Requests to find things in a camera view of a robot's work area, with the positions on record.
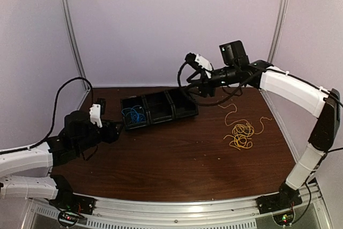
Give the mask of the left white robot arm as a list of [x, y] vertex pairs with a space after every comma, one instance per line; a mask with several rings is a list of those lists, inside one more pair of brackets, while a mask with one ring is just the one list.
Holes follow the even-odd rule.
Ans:
[[66, 210], [77, 205], [68, 181], [61, 175], [45, 177], [19, 176], [19, 172], [64, 165], [79, 157], [87, 160], [85, 151], [101, 142], [111, 144], [119, 139], [123, 122], [102, 120], [82, 111], [64, 118], [64, 128], [41, 143], [1, 151], [1, 199], [44, 198], [56, 200]]

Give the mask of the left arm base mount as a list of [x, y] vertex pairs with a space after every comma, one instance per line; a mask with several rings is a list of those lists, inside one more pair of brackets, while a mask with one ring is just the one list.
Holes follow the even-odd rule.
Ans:
[[57, 211], [57, 221], [65, 228], [87, 223], [86, 215], [92, 215], [95, 208], [95, 199], [73, 194], [70, 198], [48, 200], [49, 205]]

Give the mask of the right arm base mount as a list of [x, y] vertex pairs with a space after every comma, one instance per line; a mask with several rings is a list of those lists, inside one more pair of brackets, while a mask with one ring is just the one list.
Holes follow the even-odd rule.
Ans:
[[259, 213], [271, 213], [278, 226], [289, 226], [295, 220], [295, 206], [303, 203], [302, 198], [296, 196], [291, 200], [282, 200], [280, 194], [260, 196], [256, 199]]

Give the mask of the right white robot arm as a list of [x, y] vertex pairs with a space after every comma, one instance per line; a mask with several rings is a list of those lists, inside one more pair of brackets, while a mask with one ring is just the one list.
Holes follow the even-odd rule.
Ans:
[[225, 64], [220, 69], [214, 69], [211, 62], [199, 54], [186, 55], [180, 70], [189, 65], [194, 73], [187, 78], [187, 86], [180, 87], [185, 97], [189, 96], [192, 88], [197, 89], [197, 95], [205, 98], [214, 96], [218, 87], [237, 84], [237, 88], [241, 89], [250, 85], [275, 93], [317, 118], [304, 154], [275, 196], [275, 204], [284, 209], [295, 200], [297, 190], [332, 151], [340, 126], [340, 93], [334, 88], [327, 90], [316, 86], [267, 61], [250, 62], [240, 40], [220, 45], [219, 48]]

